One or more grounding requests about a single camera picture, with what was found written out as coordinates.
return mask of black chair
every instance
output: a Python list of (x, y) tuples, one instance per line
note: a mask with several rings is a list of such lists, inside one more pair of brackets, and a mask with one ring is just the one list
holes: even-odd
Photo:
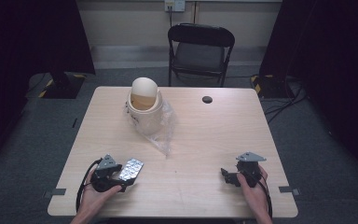
[(220, 87), (223, 87), (235, 43), (235, 37), (229, 30), (217, 26), (180, 23), (171, 27), (168, 40), (169, 86), (173, 71), (177, 77), (178, 73), (217, 77), (217, 82), (221, 80)]

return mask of wooden table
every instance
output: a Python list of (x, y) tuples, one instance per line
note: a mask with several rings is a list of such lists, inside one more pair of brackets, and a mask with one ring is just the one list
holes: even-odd
[[(135, 158), (145, 165), (133, 186), (115, 195), (101, 217), (252, 217), (241, 189), (225, 183), (220, 168), (236, 172), (246, 151), (266, 157), (273, 216), (295, 217), (292, 193), (263, 110), (252, 89), (159, 88), (175, 111), (171, 152), (165, 156), (130, 126), (123, 114), (130, 87), (99, 87), (48, 206), (52, 216), (74, 216), (76, 193), (93, 161), (106, 154), (117, 163)], [(205, 104), (203, 96), (213, 102)]]

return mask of cable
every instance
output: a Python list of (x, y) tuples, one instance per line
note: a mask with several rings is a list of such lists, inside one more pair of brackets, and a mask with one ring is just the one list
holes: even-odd
[(290, 102), (283, 102), (284, 104), (283, 105), (274, 105), (272, 107), (270, 107), (269, 109), (266, 110), (266, 112), (264, 112), (264, 115), (268, 115), (268, 114), (271, 114), (271, 113), (274, 113), (278, 110), (281, 110), (282, 108), (284, 108), (285, 106), (291, 104)]
[(257, 184), (260, 185), (261, 189), (266, 194), (266, 200), (268, 204), (268, 215), (272, 219), (272, 201), (271, 197), (269, 196), (269, 185), (267, 184), (266, 178), (264, 178), (262, 173), (259, 173), (259, 175), (264, 179), (264, 182), (266, 183), (266, 186), (264, 186), (259, 179), (257, 179), (254, 175), (249, 174), (249, 172), (245, 169), (241, 170), (240, 172), (245, 172), (248, 176), (250, 176), (253, 180), (257, 181)]
[(291, 100), (290, 102), (286, 103), (285, 105), (283, 105), (281, 108), (278, 108), (278, 109), (275, 109), (275, 110), (272, 110), (272, 111), (269, 111), (269, 112), (265, 112), (265, 115), (267, 114), (270, 114), (270, 113), (273, 113), (275, 111), (278, 111), (274, 116), (272, 116), (271, 119), (268, 120), (268, 123), (271, 123), (273, 119), (275, 119), (285, 108), (289, 107), (290, 105), (295, 105), (301, 101), (303, 101), (304, 99), (307, 98), (307, 94), (305, 94), (301, 99), (297, 100), (296, 101), (296, 98), (298, 97), (298, 95), (300, 94), (301, 90), (302, 90), (302, 85), (301, 85), (301, 88), (298, 90), (295, 98), (293, 100)]
[(298, 49), (299, 49), (299, 46), (300, 46), (300, 42), (301, 42), (301, 39), (302, 39), (302, 36), (304, 35), (305, 33), (305, 30), (310, 22), (310, 17), (313, 13), (313, 10), (315, 9), (316, 7), (316, 4), (318, 3), (318, 0), (315, 0), (315, 2), (313, 2), (313, 5), (312, 5), (312, 8), (310, 9), (310, 13), (308, 14), (308, 17), (305, 21), (305, 25), (303, 26), (302, 30), (301, 30), (301, 33), (300, 33), (300, 36), (298, 38), (298, 41), (296, 42), (296, 45), (295, 45), (295, 51), (293, 52), (292, 54), (292, 57), (290, 58), (290, 61), (289, 61), (289, 64), (287, 65), (287, 69), (286, 69), (286, 76), (285, 76), (285, 79), (284, 79), (284, 84), (286, 85), (286, 78), (289, 74), (289, 69), (290, 67), (292, 66), (292, 63), (293, 61), (295, 60), (295, 54), (297, 53)]
[(198, 6), (198, 2), (196, 1), (196, 2), (194, 2), (193, 3), (194, 4), (194, 10), (195, 10), (195, 13), (193, 13), (193, 23), (196, 23), (196, 18), (197, 18), (197, 15), (199, 14), (198, 12), (197, 12), (197, 9), (199, 8), (199, 6)]
[[(305, 88), (303, 88), (302, 85), (300, 85), (299, 87), (295, 87), (295, 88), (292, 88), (292, 91), (297, 91), (297, 90), (302, 90)], [(263, 98), (263, 99), (260, 99), (260, 102), (278, 102), (278, 103), (283, 103), (283, 104), (286, 104), (286, 103), (290, 103), (292, 102), (293, 100), (292, 99), (289, 99), (289, 100), (283, 100), (283, 99), (277, 99), (277, 98)]]
[(168, 7), (168, 14), (170, 15), (170, 26), (172, 27), (172, 7)]
[(81, 199), (81, 195), (83, 194), (83, 189), (89, 185), (90, 183), (88, 184), (84, 184), (84, 182), (86, 181), (87, 179), (87, 176), (89, 175), (89, 172), (91, 170), (91, 168), (95, 165), (95, 164), (99, 164), (103, 159), (100, 158), (99, 160), (95, 161), (92, 163), (92, 165), (89, 167), (89, 169), (87, 170), (86, 174), (84, 175), (84, 178), (83, 178), (83, 181), (81, 182), (80, 184), (80, 187), (79, 187), (79, 191), (77, 192), (77, 197), (76, 197), (76, 211), (79, 209), (79, 206), (80, 206), (80, 199)]

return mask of human hand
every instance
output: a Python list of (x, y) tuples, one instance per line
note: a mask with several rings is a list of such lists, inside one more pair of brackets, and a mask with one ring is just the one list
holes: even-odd
[[(86, 183), (91, 180), (94, 170), (89, 172)], [(76, 216), (71, 224), (89, 223), (95, 217), (106, 203), (106, 201), (121, 190), (121, 186), (117, 185), (105, 192), (98, 192), (91, 184), (83, 189), (81, 203)]]
[[(264, 177), (260, 179), (260, 183), (265, 187), (267, 185), (266, 180), (268, 174), (263, 169), (263, 167), (260, 165), (258, 167), (260, 168), (261, 175)], [(259, 184), (256, 184), (254, 188), (249, 187), (245, 176), (243, 176), (241, 173), (237, 173), (237, 178), (241, 184), (243, 196), (245, 197), (246, 202), (254, 214), (257, 223), (272, 223), (272, 220), (269, 217), (269, 205), (267, 203), (266, 193), (262, 187)]]

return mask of wall outlet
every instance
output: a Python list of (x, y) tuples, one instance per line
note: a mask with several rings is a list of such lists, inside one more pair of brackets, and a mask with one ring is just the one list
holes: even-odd
[(164, 0), (164, 8), (165, 11), (175, 11), (175, 0)]
[(164, 0), (164, 10), (166, 12), (171, 11), (174, 12), (183, 12), (185, 11), (186, 0)]

